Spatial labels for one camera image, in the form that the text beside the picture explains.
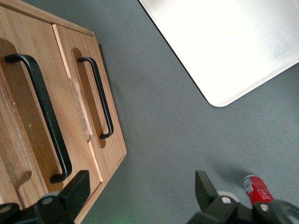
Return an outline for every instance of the black clamp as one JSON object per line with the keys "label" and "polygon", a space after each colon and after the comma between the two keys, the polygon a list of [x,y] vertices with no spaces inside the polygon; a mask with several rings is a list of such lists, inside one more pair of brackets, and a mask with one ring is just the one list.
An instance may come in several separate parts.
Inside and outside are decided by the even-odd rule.
{"label": "black clamp", "polygon": [[0,205],[0,224],[73,224],[89,195],[89,172],[81,170],[57,196],[44,197],[23,210],[16,203]]}
{"label": "black clamp", "polygon": [[252,209],[228,196],[219,196],[205,171],[196,171],[195,195],[201,212],[187,224],[292,224],[299,208],[280,200],[255,203]]}

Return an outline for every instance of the light wood panel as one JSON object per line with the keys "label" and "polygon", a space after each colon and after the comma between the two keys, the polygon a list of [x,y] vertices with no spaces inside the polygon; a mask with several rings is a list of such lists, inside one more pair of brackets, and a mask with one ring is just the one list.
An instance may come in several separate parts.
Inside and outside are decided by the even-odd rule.
{"label": "light wood panel", "polygon": [[47,193],[17,105],[0,67],[0,203],[31,206]]}
{"label": "light wood panel", "polygon": [[[90,113],[96,113],[96,115],[100,119],[100,122],[96,122],[96,119],[93,118],[93,130],[95,135],[91,140],[93,146],[93,149],[91,150],[94,151],[96,161],[100,168],[101,176],[103,178],[103,181],[105,181],[110,176],[110,174],[117,169],[119,161],[124,158],[127,151],[121,133],[121,127],[116,114],[97,39],[61,27],[59,25],[53,25],[53,28],[58,41],[60,52],[62,54],[64,66],[66,67],[67,76],[69,78],[78,79],[81,82],[81,86],[83,89],[82,92],[85,94],[85,99],[89,97],[93,98],[93,100],[90,101],[91,103],[87,101],[87,105],[89,107]],[[93,76],[93,71],[88,62],[80,64],[77,63],[78,55],[93,58],[99,68],[108,107],[114,125],[114,133],[112,134],[112,136],[105,139],[106,144],[104,146],[101,145],[99,136],[102,133],[107,133],[108,127],[106,124],[105,115],[103,113],[103,108],[101,106],[101,101]],[[88,82],[88,86],[90,86],[90,89],[86,88],[87,85],[84,84],[85,82]]]}
{"label": "light wood panel", "polygon": [[[68,183],[79,170],[86,169],[89,170],[90,174],[91,191],[95,190],[100,183],[97,168],[93,163],[93,155],[85,140],[84,129],[81,125],[80,116],[72,96],[52,26],[3,7],[0,7],[0,15],[0,38],[11,42],[18,53],[31,55],[35,58],[42,71],[73,167],[72,174],[64,181],[64,185]],[[42,118],[42,126],[46,132],[46,139],[51,146],[50,149],[45,149],[43,145],[32,145],[32,148],[35,148],[34,152],[40,150],[39,153],[41,153],[34,153],[34,155],[38,162],[44,158],[47,159],[47,155],[49,154],[54,155],[56,158],[50,134],[26,69],[24,69],[24,74],[39,117]],[[35,133],[36,138],[40,137],[39,134],[39,132]],[[47,160],[45,164],[39,166],[39,169],[43,170],[49,166],[49,164],[54,164],[55,169],[47,171],[47,175],[43,175],[48,188],[51,186],[49,179],[57,173],[57,165],[59,163],[57,162],[57,158],[54,161]]]}
{"label": "light wood panel", "polygon": [[79,25],[76,25],[72,22],[69,22],[67,20],[61,19],[57,16],[54,16],[50,13],[47,13],[41,9],[38,9],[34,6],[31,6],[23,1],[19,0],[0,0],[0,6],[3,6],[5,8],[9,8],[11,10],[14,10],[16,12],[19,12],[21,14],[30,16],[32,18],[41,20],[43,22],[49,23],[49,24],[59,24],[64,27],[68,27],[70,29],[76,30],[78,32],[93,36],[93,32],[83,28]]}

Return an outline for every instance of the wooden drawer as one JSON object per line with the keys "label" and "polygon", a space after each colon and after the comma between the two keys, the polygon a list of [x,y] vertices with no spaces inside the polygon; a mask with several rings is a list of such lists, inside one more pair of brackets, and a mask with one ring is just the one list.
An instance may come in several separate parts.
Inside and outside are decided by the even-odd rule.
{"label": "wooden drawer", "polygon": [[[0,7],[0,14],[1,77],[3,85],[10,94],[7,100],[16,110],[15,119],[20,119],[22,123],[16,129],[26,134],[32,150],[31,154],[29,152],[27,154],[34,156],[41,174],[41,182],[44,182],[46,186],[46,191],[43,193],[61,190],[63,185],[66,185],[78,171],[83,169],[89,170],[91,191],[94,191],[100,183],[98,169],[84,137],[80,115],[52,26],[2,7]],[[4,56],[16,53],[33,57],[43,75],[72,165],[72,173],[63,183],[50,183],[50,178],[59,174],[61,168],[27,68],[20,62],[4,61]],[[13,136],[10,139],[11,142],[15,141]],[[1,147],[8,151],[9,146],[5,141],[1,142]],[[22,184],[18,182],[14,186],[16,192]],[[31,200],[26,198],[21,200],[24,205],[30,205],[28,201]]]}
{"label": "wooden drawer", "polygon": [[[88,170],[91,194],[80,223],[126,155],[97,39],[18,0],[0,0],[0,17],[0,203],[26,208]],[[28,65],[5,59],[12,54],[36,61],[53,113],[43,109]],[[47,113],[56,117],[72,167],[58,183],[50,181],[63,169]]]}

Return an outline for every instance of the metal screw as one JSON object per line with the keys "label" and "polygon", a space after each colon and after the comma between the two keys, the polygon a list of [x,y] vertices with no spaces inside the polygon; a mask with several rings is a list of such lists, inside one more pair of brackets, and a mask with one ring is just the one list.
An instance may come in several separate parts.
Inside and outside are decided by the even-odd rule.
{"label": "metal screw", "polygon": [[0,214],[5,213],[5,212],[9,211],[10,209],[11,209],[11,206],[7,205],[7,206],[3,207],[2,209],[0,209]]}
{"label": "metal screw", "polygon": [[43,201],[42,201],[42,204],[49,204],[49,203],[51,203],[53,201],[53,198],[51,198],[51,197],[47,197],[46,199],[44,199]]}
{"label": "metal screw", "polygon": [[261,204],[260,206],[263,211],[268,211],[269,209],[269,206],[267,204]]}
{"label": "metal screw", "polygon": [[222,197],[222,202],[225,203],[225,204],[231,204],[232,201],[229,199],[229,197]]}

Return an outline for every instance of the drawer front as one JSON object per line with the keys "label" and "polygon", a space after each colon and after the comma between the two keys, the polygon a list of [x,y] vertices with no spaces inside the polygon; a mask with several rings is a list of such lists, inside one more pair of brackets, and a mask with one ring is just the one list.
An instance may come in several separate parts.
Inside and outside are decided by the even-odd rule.
{"label": "drawer front", "polygon": [[[1,88],[2,92],[4,88],[7,88],[11,94],[9,99],[6,98],[7,95],[4,96],[10,106],[1,105],[1,110],[15,109],[16,113],[11,116],[21,121],[16,128],[24,133],[28,140],[30,149],[25,148],[24,153],[32,158],[30,160],[23,158],[32,163],[24,165],[24,170],[30,171],[30,167],[37,167],[37,173],[41,176],[46,192],[61,190],[79,170],[89,170],[91,191],[95,190],[100,183],[98,168],[85,139],[85,131],[81,125],[81,118],[52,26],[3,7],[0,7],[0,15]],[[4,56],[13,53],[30,55],[40,67],[72,164],[72,173],[63,183],[50,183],[50,178],[59,174],[61,168],[26,67],[20,62],[8,65],[3,59]],[[15,137],[9,134],[7,139],[10,139],[10,142],[15,141]],[[9,144],[7,141],[1,142],[1,147],[7,149]],[[30,181],[31,178],[32,176],[29,176],[26,181]],[[17,194],[24,184],[18,182],[14,185]]]}
{"label": "drawer front", "polygon": [[[73,95],[74,98],[82,98],[83,102],[77,104],[77,109],[82,111],[81,114],[85,113],[88,116],[85,118],[81,116],[81,124],[85,130],[89,129],[89,133],[85,135],[86,141],[95,155],[101,181],[105,181],[117,169],[119,161],[124,158],[127,151],[97,39],[59,25],[53,25],[53,28],[66,67],[66,75],[72,85],[76,83],[75,85],[80,89]],[[104,98],[107,101],[106,106],[103,106],[103,97],[100,98],[100,83],[96,82],[98,76],[94,74],[92,63],[95,64],[99,72],[98,81],[102,84]],[[114,128],[109,137],[105,136],[111,129],[108,125],[109,118],[107,118],[107,114],[105,116],[104,112],[107,108]]]}

